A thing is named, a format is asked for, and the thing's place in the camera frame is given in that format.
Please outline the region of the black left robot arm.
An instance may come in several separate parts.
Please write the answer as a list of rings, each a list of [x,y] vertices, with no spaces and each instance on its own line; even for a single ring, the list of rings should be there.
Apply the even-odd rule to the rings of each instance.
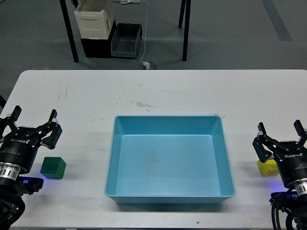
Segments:
[[[38,127],[16,126],[21,107],[0,120],[0,228],[8,230],[25,211],[24,194],[32,195],[43,186],[43,179],[27,177],[39,147],[55,148],[62,133],[57,111]]]

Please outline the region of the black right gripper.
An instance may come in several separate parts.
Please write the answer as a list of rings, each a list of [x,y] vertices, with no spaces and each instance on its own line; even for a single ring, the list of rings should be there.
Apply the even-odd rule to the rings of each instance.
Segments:
[[[307,131],[300,120],[294,122],[299,141],[279,142],[269,137],[264,124],[258,124],[258,134],[254,138],[252,145],[261,163],[275,158],[282,182],[286,188],[294,188],[300,183],[307,181],[307,149],[304,146],[307,141]]]

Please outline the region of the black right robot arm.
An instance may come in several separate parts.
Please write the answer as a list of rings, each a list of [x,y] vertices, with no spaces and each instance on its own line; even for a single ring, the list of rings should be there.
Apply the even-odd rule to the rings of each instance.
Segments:
[[[263,123],[258,124],[258,134],[253,147],[259,158],[257,162],[263,177],[279,174],[286,192],[271,194],[271,219],[273,229],[281,229],[280,212],[287,214],[288,230],[307,228],[307,130],[300,120],[294,122],[298,141],[277,141],[269,137]]]

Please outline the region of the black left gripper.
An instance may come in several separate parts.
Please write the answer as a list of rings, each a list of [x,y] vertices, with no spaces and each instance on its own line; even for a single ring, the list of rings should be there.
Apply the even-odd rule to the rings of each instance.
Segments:
[[[51,111],[49,120],[37,127],[17,127],[15,122],[21,114],[21,107],[15,106],[11,115],[0,119],[0,167],[12,168],[19,173],[29,173],[39,146],[52,150],[59,140],[62,128],[57,121],[57,111]],[[11,131],[4,135],[6,127]]]

